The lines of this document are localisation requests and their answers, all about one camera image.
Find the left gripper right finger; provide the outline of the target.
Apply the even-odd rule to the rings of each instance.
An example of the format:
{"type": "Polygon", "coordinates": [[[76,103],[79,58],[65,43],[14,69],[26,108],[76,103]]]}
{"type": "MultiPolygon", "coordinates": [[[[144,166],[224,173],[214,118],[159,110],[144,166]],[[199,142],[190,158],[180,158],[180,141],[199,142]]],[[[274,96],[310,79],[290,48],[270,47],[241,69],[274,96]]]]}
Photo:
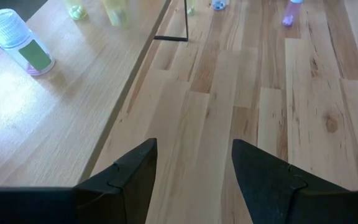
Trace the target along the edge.
{"type": "Polygon", "coordinates": [[[348,191],[241,139],[233,140],[231,157],[254,224],[328,223],[327,195],[348,191]]]}

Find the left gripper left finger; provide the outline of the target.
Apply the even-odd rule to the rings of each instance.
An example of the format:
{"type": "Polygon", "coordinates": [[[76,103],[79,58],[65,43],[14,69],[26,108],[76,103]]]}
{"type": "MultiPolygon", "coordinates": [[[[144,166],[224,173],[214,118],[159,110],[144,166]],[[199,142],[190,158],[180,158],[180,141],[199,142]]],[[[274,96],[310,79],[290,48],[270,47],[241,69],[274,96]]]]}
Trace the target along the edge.
{"type": "Polygon", "coordinates": [[[74,187],[79,224],[145,224],[157,169],[150,138],[74,187]]]}

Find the pink pill vial white cap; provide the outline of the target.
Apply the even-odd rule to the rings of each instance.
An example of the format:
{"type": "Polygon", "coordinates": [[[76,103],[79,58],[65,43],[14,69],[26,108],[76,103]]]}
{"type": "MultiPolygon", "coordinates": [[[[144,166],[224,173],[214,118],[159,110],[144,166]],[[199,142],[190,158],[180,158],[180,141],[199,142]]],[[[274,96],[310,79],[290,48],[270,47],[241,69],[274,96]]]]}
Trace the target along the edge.
{"type": "Polygon", "coordinates": [[[284,26],[292,26],[303,2],[304,0],[288,0],[286,11],[282,20],[282,24],[284,26]]]}

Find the clear bottle blue pills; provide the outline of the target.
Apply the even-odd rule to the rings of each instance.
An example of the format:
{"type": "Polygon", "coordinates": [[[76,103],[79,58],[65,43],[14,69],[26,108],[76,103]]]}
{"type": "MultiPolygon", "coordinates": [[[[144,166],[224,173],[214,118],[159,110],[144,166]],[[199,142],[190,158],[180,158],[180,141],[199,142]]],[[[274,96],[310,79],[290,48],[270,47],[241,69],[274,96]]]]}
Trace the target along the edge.
{"type": "Polygon", "coordinates": [[[211,5],[215,11],[222,11],[227,6],[227,0],[211,0],[211,5]]]}

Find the clear bottle green label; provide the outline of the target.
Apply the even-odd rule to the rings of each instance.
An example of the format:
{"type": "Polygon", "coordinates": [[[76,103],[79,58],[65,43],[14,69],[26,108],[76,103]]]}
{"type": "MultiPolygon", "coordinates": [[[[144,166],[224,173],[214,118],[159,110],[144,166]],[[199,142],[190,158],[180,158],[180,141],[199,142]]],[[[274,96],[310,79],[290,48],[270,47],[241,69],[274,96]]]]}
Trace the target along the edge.
{"type": "Polygon", "coordinates": [[[0,9],[0,48],[32,76],[47,73],[55,64],[49,49],[13,9],[0,9]]]}

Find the wooden shelf black metal frame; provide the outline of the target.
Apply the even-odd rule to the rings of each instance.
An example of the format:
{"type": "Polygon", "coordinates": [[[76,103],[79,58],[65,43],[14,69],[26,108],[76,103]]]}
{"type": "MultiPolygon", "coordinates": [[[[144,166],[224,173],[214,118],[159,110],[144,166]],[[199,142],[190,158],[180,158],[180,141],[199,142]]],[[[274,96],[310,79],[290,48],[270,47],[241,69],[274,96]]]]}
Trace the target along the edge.
{"type": "Polygon", "coordinates": [[[73,186],[87,178],[172,0],[127,0],[113,26],[102,0],[70,18],[48,0],[29,20],[55,59],[28,75],[0,50],[0,186],[73,186]]]}

